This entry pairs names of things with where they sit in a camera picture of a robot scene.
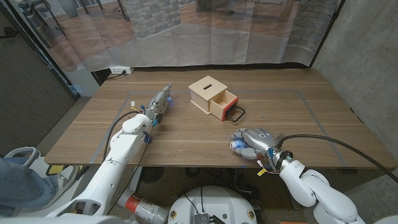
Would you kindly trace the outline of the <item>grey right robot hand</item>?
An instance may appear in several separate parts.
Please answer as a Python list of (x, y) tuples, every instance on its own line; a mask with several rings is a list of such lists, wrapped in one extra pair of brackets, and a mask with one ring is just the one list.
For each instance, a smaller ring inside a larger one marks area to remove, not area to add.
[(229, 137), (230, 148), (245, 159), (255, 160), (266, 155), (277, 141), (262, 128), (240, 128)]

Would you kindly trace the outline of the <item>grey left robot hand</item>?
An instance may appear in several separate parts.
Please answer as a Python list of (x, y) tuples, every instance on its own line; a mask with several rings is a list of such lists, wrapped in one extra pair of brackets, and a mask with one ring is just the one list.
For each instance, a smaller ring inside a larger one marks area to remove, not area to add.
[(165, 111), (166, 107), (171, 101), (171, 87), (172, 83), (169, 83), (165, 88), (159, 91), (151, 100), (148, 107), (145, 109), (145, 115), (151, 120), (155, 120), (158, 114)]

